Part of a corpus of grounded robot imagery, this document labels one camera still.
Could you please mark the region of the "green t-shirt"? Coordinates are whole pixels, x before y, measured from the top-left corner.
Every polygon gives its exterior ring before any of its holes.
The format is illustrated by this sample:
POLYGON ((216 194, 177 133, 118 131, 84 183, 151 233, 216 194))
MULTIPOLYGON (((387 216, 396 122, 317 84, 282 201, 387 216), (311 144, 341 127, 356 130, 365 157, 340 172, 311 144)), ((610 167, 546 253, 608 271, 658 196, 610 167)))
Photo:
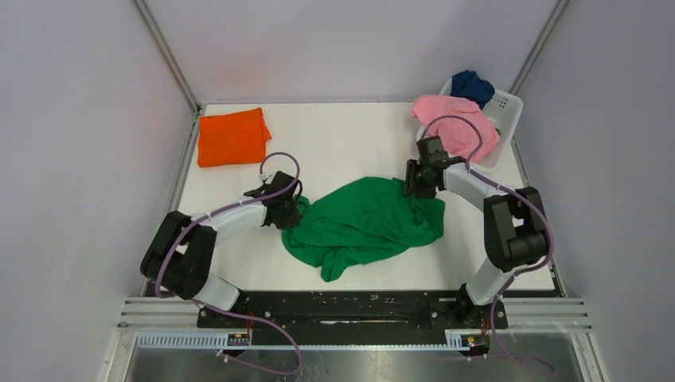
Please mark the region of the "green t-shirt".
POLYGON ((363 177, 314 202, 300 197, 298 203, 302 220, 282 231, 283 246, 319 269, 327 283, 350 267, 433 244, 444 234, 445 202, 405 195, 398 178, 363 177))

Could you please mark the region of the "white plastic laundry basket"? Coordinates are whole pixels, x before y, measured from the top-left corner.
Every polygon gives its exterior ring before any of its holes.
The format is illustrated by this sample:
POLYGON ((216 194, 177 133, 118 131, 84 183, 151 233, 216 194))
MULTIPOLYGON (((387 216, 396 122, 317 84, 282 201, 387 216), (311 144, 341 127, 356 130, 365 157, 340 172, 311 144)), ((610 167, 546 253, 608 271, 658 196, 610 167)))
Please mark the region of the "white plastic laundry basket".
MULTIPOLYGON (((451 78, 441 87, 437 95, 450 96, 450 92, 451 78)), ((494 124, 501 137, 501 141, 481 162, 473 163, 470 160, 476 170, 483 173, 491 173, 504 162, 504 158, 507 157, 507 152, 510 150, 511 142, 521 117, 522 108, 523 102, 520 98, 495 88, 494 97, 482 111, 494 124)), ((427 134, 428 130, 428 127, 420 124, 419 130, 416 133, 416 139, 433 137, 427 134)))

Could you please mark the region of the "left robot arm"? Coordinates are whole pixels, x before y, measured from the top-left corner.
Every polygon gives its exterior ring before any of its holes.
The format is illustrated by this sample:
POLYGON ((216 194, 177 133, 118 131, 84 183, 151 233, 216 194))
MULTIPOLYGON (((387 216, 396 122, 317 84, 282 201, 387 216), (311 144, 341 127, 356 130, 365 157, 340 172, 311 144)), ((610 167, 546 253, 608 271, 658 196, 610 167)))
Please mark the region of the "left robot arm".
POLYGON ((214 251, 254 228, 298 226, 301 194, 302 182, 278 171, 230 205, 192 216, 170 212, 152 239, 140 272, 160 290, 217 308, 217 317, 226 326, 236 327, 247 316, 245 303, 238 300, 243 291, 210 271, 214 251))

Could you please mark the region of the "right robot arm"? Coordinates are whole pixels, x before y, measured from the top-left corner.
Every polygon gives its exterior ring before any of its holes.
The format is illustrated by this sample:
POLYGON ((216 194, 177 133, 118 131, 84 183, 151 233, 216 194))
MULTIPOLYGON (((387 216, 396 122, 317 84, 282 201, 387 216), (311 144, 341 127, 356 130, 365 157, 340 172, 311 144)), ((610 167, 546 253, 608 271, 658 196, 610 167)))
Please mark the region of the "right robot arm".
POLYGON ((483 214, 486 260, 449 309, 461 324, 475 328, 520 273, 549 256, 550 227, 533 187, 510 189, 462 161, 408 160, 404 195, 432 199, 439 191, 459 195, 483 214))

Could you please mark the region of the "pink t-shirt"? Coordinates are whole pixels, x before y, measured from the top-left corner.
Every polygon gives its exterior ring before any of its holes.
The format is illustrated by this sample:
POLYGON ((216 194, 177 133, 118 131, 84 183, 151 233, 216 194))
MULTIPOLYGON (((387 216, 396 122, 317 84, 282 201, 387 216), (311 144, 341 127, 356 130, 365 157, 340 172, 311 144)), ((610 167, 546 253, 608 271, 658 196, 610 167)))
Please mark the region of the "pink t-shirt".
POLYGON ((439 136, 449 154, 481 162, 500 143, 492 121, 473 101, 451 95, 422 95, 412 105, 412 116, 439 136))

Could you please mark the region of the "folded orange t-shirt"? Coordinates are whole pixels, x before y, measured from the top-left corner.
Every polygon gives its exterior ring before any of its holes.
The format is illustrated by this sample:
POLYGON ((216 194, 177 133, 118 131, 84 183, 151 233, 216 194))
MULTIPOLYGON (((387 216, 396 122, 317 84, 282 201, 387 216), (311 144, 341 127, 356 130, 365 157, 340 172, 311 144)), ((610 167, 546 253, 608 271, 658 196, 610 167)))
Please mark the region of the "folded orange t-shirt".
POLYGON ((197 164, 201 168, 262 162, 271 133, 258 107, 200 118, 197 164))

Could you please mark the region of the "navy blue t-shirt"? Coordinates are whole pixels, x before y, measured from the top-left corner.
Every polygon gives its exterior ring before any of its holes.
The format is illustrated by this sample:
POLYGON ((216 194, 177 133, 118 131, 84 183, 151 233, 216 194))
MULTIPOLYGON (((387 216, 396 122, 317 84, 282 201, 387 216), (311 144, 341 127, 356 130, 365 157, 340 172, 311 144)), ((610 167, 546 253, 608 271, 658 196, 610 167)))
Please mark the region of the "navy blue t-shirt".
POLYGON ((483 110, 495 95, 494 86, 476 71, 465 70, 451 77, 451 96, 468 99, 483 110))

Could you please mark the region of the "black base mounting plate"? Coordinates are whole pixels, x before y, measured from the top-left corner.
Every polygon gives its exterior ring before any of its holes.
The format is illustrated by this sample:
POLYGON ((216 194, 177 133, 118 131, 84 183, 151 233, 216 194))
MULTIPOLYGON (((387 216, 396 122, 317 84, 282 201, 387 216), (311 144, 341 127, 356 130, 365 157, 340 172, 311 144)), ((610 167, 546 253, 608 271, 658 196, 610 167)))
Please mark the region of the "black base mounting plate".
POLYGON ((456 290, 246 291, 235 314, 266 318, 299 345, 440 345, 447 329, 480 332, 450 312, 456 290))

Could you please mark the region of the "aluminium front frame rail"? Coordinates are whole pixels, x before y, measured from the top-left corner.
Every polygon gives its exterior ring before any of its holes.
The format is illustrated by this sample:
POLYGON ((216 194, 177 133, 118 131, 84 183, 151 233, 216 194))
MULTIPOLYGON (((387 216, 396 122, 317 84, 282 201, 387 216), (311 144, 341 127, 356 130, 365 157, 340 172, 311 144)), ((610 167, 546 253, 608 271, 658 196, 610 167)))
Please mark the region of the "aluminium front frame rail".
MULTIPOLYGON (((420 323, 402 319, 322 320, 293 319, 281 330, 257 323, 247 328, 238 319, 217 322, 217 315, 176 298, 129 298, 117 326, 137 333, 137 343, 176 349, 300 349, 323 350, 468 350, 489 329, 461 328, 443 323, 439 311, 422 311, 420 323)), ((586 307, 578 298, 507 298, 494 315, 497 333, 591 333, 586 307)))

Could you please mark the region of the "right corner aluminium post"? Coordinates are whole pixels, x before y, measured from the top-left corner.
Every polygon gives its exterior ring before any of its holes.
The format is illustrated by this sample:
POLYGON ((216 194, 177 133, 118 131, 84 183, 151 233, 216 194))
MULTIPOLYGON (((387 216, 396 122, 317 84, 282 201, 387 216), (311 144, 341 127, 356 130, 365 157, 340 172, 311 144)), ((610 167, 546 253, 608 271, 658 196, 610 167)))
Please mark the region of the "right corner aluminium post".
POLYGON ((548 40, 552 36, 554 30, 556 29, 560 19, 563 17, 566 9, 568 8, 570 0, 557 0, 552 8, 552 11, 548 15, 543 27, 541 28, 536 40, 533 43, 532 48, 529 50, 527 57, 523 65, 521 66, 520 71, 518 72, 516 79, 509 88, 509 92, 514 95, 518 93, 523 88, 529 73, 533 70, 535 63, 538 61, 540 55, 544 51, 545 46, 548 43, 548 40))

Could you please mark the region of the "corner aluminium post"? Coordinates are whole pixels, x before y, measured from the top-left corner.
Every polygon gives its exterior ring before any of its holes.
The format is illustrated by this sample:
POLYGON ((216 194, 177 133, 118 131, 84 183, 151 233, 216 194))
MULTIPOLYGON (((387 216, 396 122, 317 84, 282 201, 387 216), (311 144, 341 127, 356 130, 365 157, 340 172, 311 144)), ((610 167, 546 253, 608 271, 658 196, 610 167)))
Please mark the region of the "corner aluminium post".
POLYGON ((157 48, 160 57, 166 65, 175 84, 178 86, 178 89, 188 104, 189 109, 192 111, 192 113, 198 115, 201 111, 201 103, 198 101, 192 88, 190 87, 147 1, 131 0, 131 4, 135 7, 137 13, 139 14, 146 31, 150 35, 150 39, 157 48))
POLYGON ((509 92, 514 95, 518 93, 523 88, 529 73, 533 70, 535 63, 538 61, 540 55, 544 51, 545 46, 548 43, 548 40, 552 36, 554 30, 556 29, 560 19, 563 17, 566 9, 568 8, 570 0, 557 0, 552 8, 552 11, 548 15, 543 27, 541 28, 536 40, 533 43, 532 48, 529 50, 527 57, 523 65, 521 66, 520 71, 518 72, 516 79, 509 88, 509 92))

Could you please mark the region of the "left corner aluminium post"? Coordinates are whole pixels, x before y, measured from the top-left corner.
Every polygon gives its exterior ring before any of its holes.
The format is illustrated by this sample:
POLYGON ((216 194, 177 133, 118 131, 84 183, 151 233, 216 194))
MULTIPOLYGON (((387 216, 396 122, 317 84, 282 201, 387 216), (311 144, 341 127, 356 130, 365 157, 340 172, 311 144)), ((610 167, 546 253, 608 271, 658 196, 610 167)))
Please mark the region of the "left corner aluminium post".
POLYGON ((178 86, 178 89, 188 104, 189 109, 192 111, 192 113, 198 115, 201 111, 201 103, 198 101, 192 88, 190 87, 147 1, 131 0, 131 4, 135 7, 137 13, 139 14, 146 31, 150 35, 150 39, 157 48, 160 57, 166 65, 175 84, 178 86))

